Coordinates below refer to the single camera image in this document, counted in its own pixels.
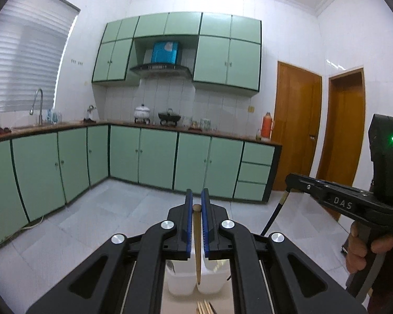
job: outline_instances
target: doorway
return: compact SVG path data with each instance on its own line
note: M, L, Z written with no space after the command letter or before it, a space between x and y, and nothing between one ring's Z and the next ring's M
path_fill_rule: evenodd
M282 144L273 190L285 190L285 178L309 175L319 132L322 77L278 62L272 141Z
M365 126L364 70L329 78L326 133L317 178L352 186ZM340 214L327 209L338 220Z

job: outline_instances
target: silver screw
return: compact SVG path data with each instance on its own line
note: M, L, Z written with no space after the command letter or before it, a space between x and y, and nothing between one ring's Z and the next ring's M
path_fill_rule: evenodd
M221 226L226 229L231 229L234 227L234 222L226 219L225 221L221 222Z
M172 221L163 221L162 224L160 224L160 226L163 229L172 229L175 226L175 224Z
M125 236L123 234L116 234L111 237L111 241L114 244L120 244L125 241Z
M285 237L280 232L275 232L275 233L272 234L271 239L274 242L281 243L282 241L284 241Z

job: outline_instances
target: faucet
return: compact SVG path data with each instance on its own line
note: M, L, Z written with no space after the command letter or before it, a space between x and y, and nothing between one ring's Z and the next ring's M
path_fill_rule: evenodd
M38 92L41 92L41 103L39 105L39 118L38 118L38 125L42 125L42 102L43 102L43 92L42 88L38 88L35 92L35 98L34 98L34 103L32 104L32 108L30 109L29 114L32 115L34 114L34 106L35 106L35 101L36 97L38 95Z

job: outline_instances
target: window blind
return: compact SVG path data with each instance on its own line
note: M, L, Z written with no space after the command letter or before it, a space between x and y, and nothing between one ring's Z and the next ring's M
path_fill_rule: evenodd
M35 91L52 108L70 28L79 10L64 0L8 0L0 11L0 112L28 111Z

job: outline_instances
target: human hand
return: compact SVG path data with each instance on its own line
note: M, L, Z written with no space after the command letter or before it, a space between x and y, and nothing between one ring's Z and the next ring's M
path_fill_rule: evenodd
M353 274L363 270L366 266L366 244L358 237L357 222L351 225L351 234L348 238L347 269ZM384 235L371 243L371 251L375 254L386 253L393 248L393 235Z

